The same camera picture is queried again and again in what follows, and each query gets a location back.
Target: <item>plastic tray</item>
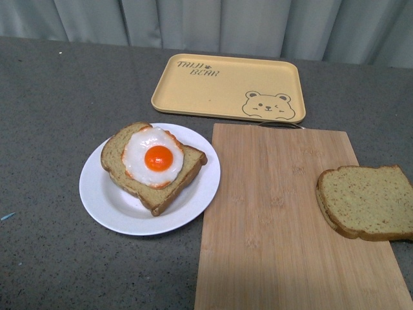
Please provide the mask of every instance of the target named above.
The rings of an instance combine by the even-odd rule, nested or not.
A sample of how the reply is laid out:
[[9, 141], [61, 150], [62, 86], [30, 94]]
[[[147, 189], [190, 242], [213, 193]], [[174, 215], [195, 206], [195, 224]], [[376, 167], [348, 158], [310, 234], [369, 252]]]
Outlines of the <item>plastic tray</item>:
[[305, 106], [298, 69], [286, 61], [177, 54], [152, 96], [161, 112], [299, 123]]

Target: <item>toast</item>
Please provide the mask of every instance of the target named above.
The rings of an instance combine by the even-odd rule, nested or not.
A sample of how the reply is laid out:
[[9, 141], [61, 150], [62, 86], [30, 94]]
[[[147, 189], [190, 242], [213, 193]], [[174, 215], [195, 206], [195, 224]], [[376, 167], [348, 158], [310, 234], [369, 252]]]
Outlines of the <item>toast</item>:
[[328, 224], [346, 238], [413, 240], [413, 186], [398, 165], [326, 170], [316, 196]]
[[132, 196], [139, 198], [141, 203], [152, 213], [159, 216], [177, 198], [181, 191], [198, 175], [201, 167], [207, 164], [207, 155], [194, 147], [181, 144], [184, 159], [183, 166], [177, 178], [162, 189], [153, 189], [129, 177], [122, 162], [122, 152], [130, 137], [139, 129], [151, 126], [148, 123], [137, 122], [121, 129], [112, 136], [101, 153], [101, 165], [109, 172], [112, 181]]

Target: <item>gray countertop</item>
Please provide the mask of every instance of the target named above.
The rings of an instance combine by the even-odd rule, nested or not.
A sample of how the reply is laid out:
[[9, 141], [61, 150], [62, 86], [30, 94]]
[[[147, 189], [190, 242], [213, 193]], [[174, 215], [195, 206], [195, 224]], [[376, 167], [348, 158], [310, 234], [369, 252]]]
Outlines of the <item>gray countertop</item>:
[[[209, 142], [214, 123], [249, 123], [151, 106], [180, 52], [0, 37], [0, 217], [15, 212], [0, 222], [0, 309], [193, 308], [202, 215], [127, 236], [95, 222], [79, 197], [89, 155], [129, 123], [174, 123]], [[413, 181], [413, 70], [290, 62], [302, 126], [345, 131], [360, 165], [397, 163]], [[413, 296], [413, 242], [391, 245]]]

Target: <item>bear face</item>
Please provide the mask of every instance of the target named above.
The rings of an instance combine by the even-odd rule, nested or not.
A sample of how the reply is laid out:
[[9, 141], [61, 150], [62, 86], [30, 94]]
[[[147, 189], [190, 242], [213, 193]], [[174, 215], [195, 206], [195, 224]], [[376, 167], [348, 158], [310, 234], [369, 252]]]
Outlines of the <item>bear face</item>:
[[248, 116], [258, 116], [266, 119], [292, 119], [296, 115], [290, 106], [291, 98], [286, 94], [261, 95], [250, 91], [245, 94], [248, 98], [243, 105], [243, 112]]

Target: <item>bamboo cutting board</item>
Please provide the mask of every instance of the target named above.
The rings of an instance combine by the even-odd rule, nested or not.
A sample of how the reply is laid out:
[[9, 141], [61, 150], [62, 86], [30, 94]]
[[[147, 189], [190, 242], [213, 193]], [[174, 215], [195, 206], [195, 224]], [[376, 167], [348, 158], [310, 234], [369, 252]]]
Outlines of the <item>bamboo cutting board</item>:
[[342, 237], [318, 176], [358, 165], [345, 132], [215, 124], [195, 309], [413, 309], [389, 242]]

